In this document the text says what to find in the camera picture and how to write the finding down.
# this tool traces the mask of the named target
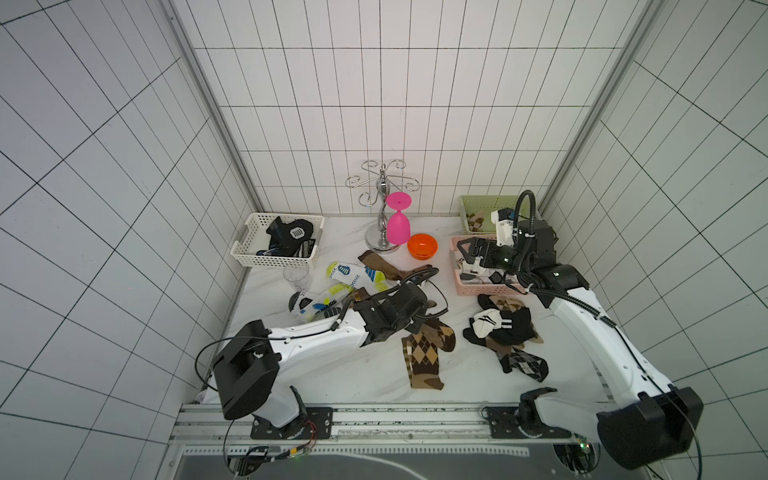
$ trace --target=white tiled wall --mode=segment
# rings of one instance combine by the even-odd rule
[[[173,1],[261,200],[323,214],[369,212],[368,159],[405,160],[413,213],[543,194],[644,6]]]
[[[2,477],[154,478],[253,208],[154,0],[0,22]]]
[[[669,2],[545,212],[560,260],[705,401],[704,478],[768,468],[767,9]]]

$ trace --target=metal glass rack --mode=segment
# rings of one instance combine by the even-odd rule
[[[388,164],[385,164],[382,161],[380,165],[374,160],[366,160],[363,161],[361,165],[362,169],[370,172],[371,174],[374,174],[375,177],[372,177],[366,181],[361,181],[362,179],[359,175],[352,175],[351,177],[347,178],[346,182],[344,183],[348,188],[357,188],[361,187],[362,185],[375,182],[376,196],[373,198],[373,201],[371,201],[370,192],[362,192],[362,194],[360,194],[357,199],[361,205],[370,208],[379,201],[379,198],[381,198],[381,209],[379,209],[379,217],[376,223],[371,225],[366,231],[366,244],[368,245],[368,248],[375,252],[391,252],[399,247],[399,245],[390,243],[389,240],[386,239],[387,216],[384,213],[384,209],[386,208],[386,198],[389,196],[389,188],[392,186],[397,190],[403,191],[402,188],[395,182],[391,181],[390,178],[402,178],[405,180],[403,187],[409,192],[415,192],[421,188],[419,181],[413,177],[405,177],[398,174],[387,174],[387,169],[389,169],[389,167],[392,165],[395,165],[395,168],[398,170],[403,170],[406,168],[406,163],[402,160],[393,160]]]

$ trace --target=pink basket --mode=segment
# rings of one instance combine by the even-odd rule
[[[457,237],[451,237],[451,252],[458,251],[458,247],[456,244],[464,239],[467,238],[490,238],[493,240],[496,240],[496,235],[459,235]],[[454,254],[450,253],[451,256],[451,262],[454,262]],[[453,280],[456,281],[456,294],[457,295],[480,295],[481,293],[485,293],[486,295],[506,295],[506,296],[514,296],[519,295],[519,293],[515,292],[513,289],[509,288],[506,285],[467,285],[462,282],[462,279],[459,278],[459,274],[462,271],[458,268],[453,269]],[[514,282],[512,282],[512,285],[516,286],[520,290],[523,290],[523,287],[520,286],[520,284],[517,282],[517,279],[515,279]]]

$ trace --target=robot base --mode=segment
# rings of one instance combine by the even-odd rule
[[[317,439],[325,440],[331,436],[331,425],[333,425],[333,409],[331,407],[308,407],[306,415],[296,417],[296,422],[302,426],[305,421],[311,421],[317,427]],[[285,440],[286,427],[278,429],[272,426],[269,420],[258,419],[253,421],[253,427],[250,430],[252,440]],[[309,440],[312,436],[312,429],[305,425],[299,434],[290,436],[292,440]]]
[[[519,421],[518,407],[485,407],[482,411],[494,439],[569,439],[573,436],[568,430],[548,425],[533,432],[526,431]]]

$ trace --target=plastic basket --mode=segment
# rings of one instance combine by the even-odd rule
[[[491,223],[491,212],[502,208],[515,208],[517,202],[517,195],[459,195],[458,208],[462,216],[464,233],[467,235],[496,233],[496,226]],[[470,231],[467,216],[481,211],[485,213],[485,221],[483,221],[480,231]],[[529,216],[528,212],[531,211],[531,207],[527,201],[520,207],[520,211],[523,217]]]
[[[315,228],[312,238],[315,240],[315,246],[312,253],[307,258],[299,257],[269,257],[265,255],[256,255],[259,250],[266,250],[270,245],[270,235],[266,229],[272,222],[280,217],[283,222],[289,223],[294,220],[308,220]],[[320,246],[320,237],[323,235],[323,226],[326,218],[320,215],[294,215],[294,214],[262,214],[254,213],[245,220],[247,232],[241,240],[235,240],[230,249],[230,254],[235,257],[242,266],[263,266],[266,268],[284,268],[288,265],[309,265],[314,268],[317,263],[317,256]]]
[[[467,238],[474,238],[477,237],[477,235],[459,235],[457,237],[451,237],[451,251],[449,255],[451,256],[451,264],[455,265],[454,262],[454,253],[458,252],[458,247],[456,244],[464,239]],[[492,240],[496,240],[496,235],[481,235],[480,238],[490,238]],[[513,289],[509,288],[506,285],[467,285],[462,282],[462,279],[458,276],[462,271],[454,266],[453,268],[453,280],[456,284],[456,294],[457,295],[480,295],[481,293],[484,293],[486,295],[506,295],[506,296],[514,296],[519,295],[519,293],[515,292]],[[517,282],[517,279],[515,279],[514,282],[512,282],[512,285],[516,286],[520,290],[523,290],[523,287],[520,286],[520,284]]]

